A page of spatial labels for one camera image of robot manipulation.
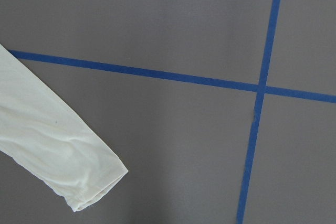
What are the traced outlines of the cream long-sleeve graphic shirt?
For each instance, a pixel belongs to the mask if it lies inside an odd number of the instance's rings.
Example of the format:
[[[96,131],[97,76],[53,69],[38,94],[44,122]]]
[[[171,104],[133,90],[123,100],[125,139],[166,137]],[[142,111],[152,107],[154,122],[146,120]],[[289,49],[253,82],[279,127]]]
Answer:
[[[64,197],[73,211],[99,201],[128,172],[79,115],[5,48],[1,151]]]

